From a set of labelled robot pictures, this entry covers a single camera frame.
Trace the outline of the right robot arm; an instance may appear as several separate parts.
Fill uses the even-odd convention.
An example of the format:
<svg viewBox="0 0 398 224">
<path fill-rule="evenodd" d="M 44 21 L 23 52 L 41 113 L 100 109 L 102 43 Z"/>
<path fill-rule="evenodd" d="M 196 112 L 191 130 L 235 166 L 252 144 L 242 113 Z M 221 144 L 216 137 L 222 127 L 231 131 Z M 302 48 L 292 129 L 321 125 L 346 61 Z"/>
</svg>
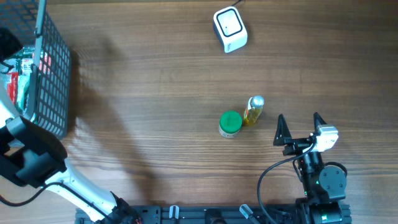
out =
<svg viewBox="0 0 398 224">
<path fill-rule="evenodd" d="M 342 223 L 340 201 L 346 198 L 347 169 L 338 162 L 323 162 L 321 153 L 338 140 L 338 130 L 313 114 L 314 132 L 294 139 L 284 115 L 280 114 L 273 145 L 283 146 L 284 156 L 294 156 L 296 174 L 303 184 L 304 198 L 295 202 L 300 223 Z"/>
</svg>

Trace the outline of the yellow oil bottle silver cap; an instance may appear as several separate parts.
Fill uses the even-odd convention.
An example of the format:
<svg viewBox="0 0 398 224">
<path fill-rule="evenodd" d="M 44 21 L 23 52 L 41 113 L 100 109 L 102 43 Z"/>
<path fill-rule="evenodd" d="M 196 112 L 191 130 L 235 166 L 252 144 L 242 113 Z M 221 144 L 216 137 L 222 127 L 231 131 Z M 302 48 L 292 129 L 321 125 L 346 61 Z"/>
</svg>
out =
<svg viewBox="0 0 398 224">
<path fill-rule="evenodd" d="M 247 107 L 243 113 L 243 124 L 245 126 L 254 125 L 263 111 L 265 100 L 262 96 L 250 97 Z"/>
</svg>

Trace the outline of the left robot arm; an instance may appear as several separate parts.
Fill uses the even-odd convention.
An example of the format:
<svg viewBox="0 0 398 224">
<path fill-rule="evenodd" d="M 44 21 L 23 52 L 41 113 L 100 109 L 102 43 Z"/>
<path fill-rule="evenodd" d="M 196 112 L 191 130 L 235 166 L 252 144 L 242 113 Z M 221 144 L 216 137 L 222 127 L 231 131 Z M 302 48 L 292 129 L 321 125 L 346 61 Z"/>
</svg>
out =
<svg viewBox="0 0 398 224">
<path fill-rule="evenodd" d="M 53 133 L 19 114 L 1 89 L 1 176 L 19 187 L 36 188 L 23 202 L 1 202 L 21 207 L 49 190 L 83 210 L 93 223 L 141 223 L 125 200 L 102 189 L 76 170 L 67 150 Z"/>
</svg>

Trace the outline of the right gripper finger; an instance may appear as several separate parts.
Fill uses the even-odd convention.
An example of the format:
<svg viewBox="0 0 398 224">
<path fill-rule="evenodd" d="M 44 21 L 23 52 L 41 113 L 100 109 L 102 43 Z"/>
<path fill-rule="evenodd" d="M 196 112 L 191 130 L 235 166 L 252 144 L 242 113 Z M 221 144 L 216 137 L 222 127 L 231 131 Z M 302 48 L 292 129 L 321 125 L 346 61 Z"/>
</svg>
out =
<svg viewBox="0 0 398 224">
<path fill-rule="evenodd" d="M 283 114 L 278 116 L 277 129 L 273 141 L 274 146 L 284 146 L 292 144 L 292 135 L 287 126 L 286 120 Z"/>
<path fill-rule="evenodd" d="M 324 119 L 320 116 L 318 112 L 315 112 L 313 114 L 313 122 L 315 130 L 321 130 L 322 128 L 327 127 L 327 123 L 324 121 Z"/>
</svg>

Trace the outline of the green lid jar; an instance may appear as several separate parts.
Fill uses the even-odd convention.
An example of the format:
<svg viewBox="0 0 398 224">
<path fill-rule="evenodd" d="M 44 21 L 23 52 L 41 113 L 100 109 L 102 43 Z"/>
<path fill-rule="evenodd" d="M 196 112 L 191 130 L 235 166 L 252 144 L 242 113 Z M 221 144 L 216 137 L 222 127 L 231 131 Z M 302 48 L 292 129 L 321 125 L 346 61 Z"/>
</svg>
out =
<svg viewBox="0 0 398 224">
<path fill-rule="evenodd" d="M 243 124 L 243 119 L 237 111 L 224 112 L 219 121 L 219 132 L 225 138 L 234 138 Z"/>
</svg>

